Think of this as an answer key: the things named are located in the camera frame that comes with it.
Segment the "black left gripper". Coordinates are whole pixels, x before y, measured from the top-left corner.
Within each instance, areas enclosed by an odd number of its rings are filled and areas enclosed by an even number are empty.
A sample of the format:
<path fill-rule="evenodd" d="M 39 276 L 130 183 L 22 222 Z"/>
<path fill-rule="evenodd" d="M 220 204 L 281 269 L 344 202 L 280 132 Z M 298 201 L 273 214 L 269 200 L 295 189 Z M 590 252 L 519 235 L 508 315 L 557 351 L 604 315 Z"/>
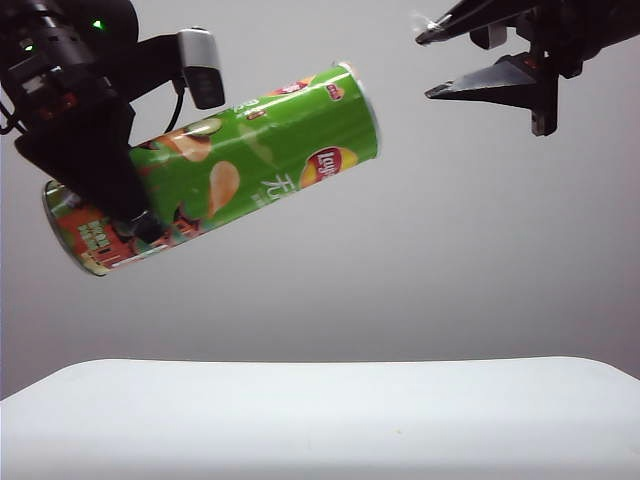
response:
<path fill-rule="evenodd" d="M 130 157 L 135 117 L 91 56 L 78 63 L 43 56 L 4 59 L 4 89 L 14 104 L 4 132 L 21 135 L 16 150 L 120 225 L 127 236 L 160 239 L 154 212 Z"/>

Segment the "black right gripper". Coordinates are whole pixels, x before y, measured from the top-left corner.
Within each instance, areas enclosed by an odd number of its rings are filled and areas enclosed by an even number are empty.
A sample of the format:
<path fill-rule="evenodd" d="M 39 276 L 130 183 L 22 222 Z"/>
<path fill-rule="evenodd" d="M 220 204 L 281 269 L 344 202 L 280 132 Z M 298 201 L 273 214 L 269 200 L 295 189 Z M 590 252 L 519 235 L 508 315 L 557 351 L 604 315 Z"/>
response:
<path fill-rule="evenodd" d="M 500 46 L 507 40 L 510 20 L 518 15 L 517 34 L 529 42 L 526 53 L 504 55 L 494 64 L 445 81 L 424 95 L 432 100 L 528 109 L 532 133 L 548 136 L 558 124 L 559 78 L 581 75 L 584 63 L 601 50 L 637 36 L 639 3 L 459 1 L 436 20 L 429 20 L 415 42 L 426 46 L 469 34 L 476 46 Z"/>

